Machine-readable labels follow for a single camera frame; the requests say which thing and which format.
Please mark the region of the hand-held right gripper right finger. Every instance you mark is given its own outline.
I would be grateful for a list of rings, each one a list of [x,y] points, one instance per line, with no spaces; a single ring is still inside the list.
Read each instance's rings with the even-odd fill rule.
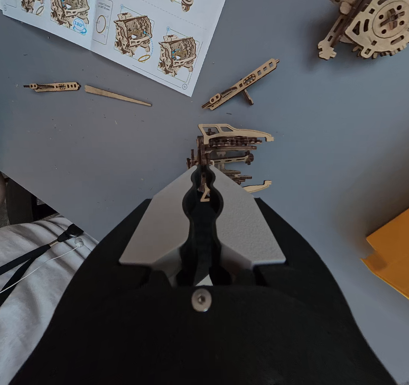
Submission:
[[[213,285],[230,285],[243,270],[278,265],[286,257],[255,198],[215,167],[205,167],[212,208],[212,260],[209,275]]]

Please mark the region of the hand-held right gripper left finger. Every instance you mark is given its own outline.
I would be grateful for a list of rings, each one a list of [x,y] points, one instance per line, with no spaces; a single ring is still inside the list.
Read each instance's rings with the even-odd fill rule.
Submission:
[[[152,198],[121,265],[149,267],[163,271],[173,284],[193,285],[198,261],[192,212],[201,182],[201,167],[192,167]]]

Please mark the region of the wooden mechanical model assembly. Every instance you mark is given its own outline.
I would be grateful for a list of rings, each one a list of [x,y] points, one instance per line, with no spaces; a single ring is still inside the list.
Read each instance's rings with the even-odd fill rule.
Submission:
[[[254,160],[253,152],[257,145],[273,142],[274,137],[266,132],[238,129],[228,124],[199,124],[201,135],[196,139],[196,149],[191,150],[187,158],[187,169],[194,166],[211,165],[241,186],[250,175],[243,175],[238,170],[228,169],[231,163],[250,165]]]

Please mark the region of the yellow box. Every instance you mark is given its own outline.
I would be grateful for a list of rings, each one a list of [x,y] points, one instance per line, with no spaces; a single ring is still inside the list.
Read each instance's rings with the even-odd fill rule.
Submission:
[[[374,252],[361,259],[381,280],[409,298],[409,210],[367,236]]]

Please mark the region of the long slotted wooden strip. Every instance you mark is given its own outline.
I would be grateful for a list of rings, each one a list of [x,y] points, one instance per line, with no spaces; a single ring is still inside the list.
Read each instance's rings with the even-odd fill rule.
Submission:
[[[270,72],[277,68],[277,64],[280,62],[278,59],[270,59],[261,65],[259,68],[251,72],[248,76],[242,78],[240,81],[235,83],[232,87],[223,91],[222,93],[217,93],[210,98],[210,100],[202,105],[203,109],[214,110],[218,106],[222,105],[226,101],[230,100],[232,97],[243,93],[245,99],[248,101],[249,105],[254,105],[253,99],[248,94],[247,88],[256,83],[261,78],[267,76]]]

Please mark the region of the pointed wooden stick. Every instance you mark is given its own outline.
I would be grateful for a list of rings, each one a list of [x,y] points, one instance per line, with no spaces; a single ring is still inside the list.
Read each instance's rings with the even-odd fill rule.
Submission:
[[[119,95],[110,91],[105,91],[96,87],[92,87],[89,85],[85,85],[84,89],[87,93],[90,94],[94,94],[94,95],[100,95],[100,96],[104,96],[104,97],[109,97],[109,98],[113,98],[113,99],[117,99],[117,100],[123,100],[123,101],[127,101],[127,102],[131,102],[131,103],[135,103],[135,104],[139,104],[139,105],[143,105],[143,106],[148,106],[151,107],[152,104],[148,103],[148,102],[144,102],[144,101],[140,101],[140,100],[136,100],[130,97],[126,97],[123,95]]]

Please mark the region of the light grey sweatshirt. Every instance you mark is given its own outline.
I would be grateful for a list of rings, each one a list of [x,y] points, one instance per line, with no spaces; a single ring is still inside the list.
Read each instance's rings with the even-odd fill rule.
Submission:
[[[72,224],[62,215],[0,230],[1,265],[43,246]],[[9,384],[35,349],[76,271],[98,244],[88,234],[36,259],[0,308],[0,383]]]

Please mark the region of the short slotted wooden strip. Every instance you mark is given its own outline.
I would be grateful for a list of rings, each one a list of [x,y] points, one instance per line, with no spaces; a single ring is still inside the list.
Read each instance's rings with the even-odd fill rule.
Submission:
[[[30,88],[35,92],[61,92],[61,91],[77,91],[81,88],[78,82],[63,82],[53,84],[29,84],[24,85],[24,88]]]

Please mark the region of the wooden gear wheel assembly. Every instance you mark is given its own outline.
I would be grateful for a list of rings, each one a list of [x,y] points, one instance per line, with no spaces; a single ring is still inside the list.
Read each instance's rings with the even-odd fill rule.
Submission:
[[[409,42],[409,0],[330,0],[339,8],[339,17],[324,40],[318,56],[336,56],[339,42],[353,44],[363,59],[395,55]]]

